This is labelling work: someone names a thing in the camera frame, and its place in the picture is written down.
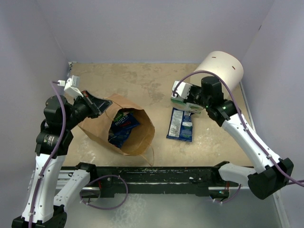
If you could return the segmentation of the green Chuba chips bag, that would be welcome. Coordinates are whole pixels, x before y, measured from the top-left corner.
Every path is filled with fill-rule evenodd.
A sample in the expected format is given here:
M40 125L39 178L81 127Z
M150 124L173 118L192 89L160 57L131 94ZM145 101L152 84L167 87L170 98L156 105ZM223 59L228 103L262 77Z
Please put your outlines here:
M202 106L187 102L185 99L181 97L171 97L171 105L172 107L178 110L190 112L193 114L200 114L201 111L204 110Z

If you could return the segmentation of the brown paper bag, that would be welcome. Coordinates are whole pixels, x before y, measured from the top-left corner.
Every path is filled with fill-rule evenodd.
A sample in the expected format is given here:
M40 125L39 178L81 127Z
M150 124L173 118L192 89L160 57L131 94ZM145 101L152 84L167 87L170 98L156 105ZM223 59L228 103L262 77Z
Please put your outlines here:
M125 156L141 156L153 166L155 159L148 160L144 155L149 148L153 148L152 140L155 134L155 128L145 110L119 94L112 94L106 98L106 101L112 102L106 111L98 118L86 118L78 125L79 128L91 140L105 148ZM121 148L108 141L111 124L119 111L130 111L139 122L139 125L131 130Z

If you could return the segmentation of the blue white snack packet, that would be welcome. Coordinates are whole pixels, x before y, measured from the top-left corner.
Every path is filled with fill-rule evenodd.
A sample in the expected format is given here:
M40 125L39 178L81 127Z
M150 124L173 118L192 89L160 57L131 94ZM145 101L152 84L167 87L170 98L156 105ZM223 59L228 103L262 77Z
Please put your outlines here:
M184 142L192 142L192 115L193 113L191 112L173 108L166 138Z

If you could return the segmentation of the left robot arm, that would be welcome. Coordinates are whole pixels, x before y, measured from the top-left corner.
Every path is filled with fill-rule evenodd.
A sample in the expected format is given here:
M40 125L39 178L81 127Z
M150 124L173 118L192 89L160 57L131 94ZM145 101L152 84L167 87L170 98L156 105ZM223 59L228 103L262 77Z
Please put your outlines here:
M70 104L63 95L50 97L44 108L45 119L36 138L36 166L30 182L28 202L13 228L62 228L67 211L81 189L97 183L96 166L79 163L72 177L57 192L57 182L68 148L72 129L86 118L98 118L112 101L94 97L86 90Z

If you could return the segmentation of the white cylindrical container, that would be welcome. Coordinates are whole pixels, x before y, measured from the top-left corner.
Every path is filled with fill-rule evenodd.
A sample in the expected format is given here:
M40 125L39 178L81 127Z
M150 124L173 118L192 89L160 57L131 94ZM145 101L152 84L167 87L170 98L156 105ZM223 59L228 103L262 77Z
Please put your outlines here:
M238 86L244 75L244 69L240 61L222 51L209 53L194 72L202 70L218 75L226 83L231 92Z

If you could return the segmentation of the black aluminium frame rail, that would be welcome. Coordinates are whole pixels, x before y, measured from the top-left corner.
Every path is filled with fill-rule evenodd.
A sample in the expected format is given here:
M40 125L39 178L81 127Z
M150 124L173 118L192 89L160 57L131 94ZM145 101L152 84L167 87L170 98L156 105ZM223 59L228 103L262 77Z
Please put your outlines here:
M228 187L238 183L219 178L211 166L201 167L115 167L98 166L83 187L101 191L101 197L115 194L193 194L199 197L227 198Z

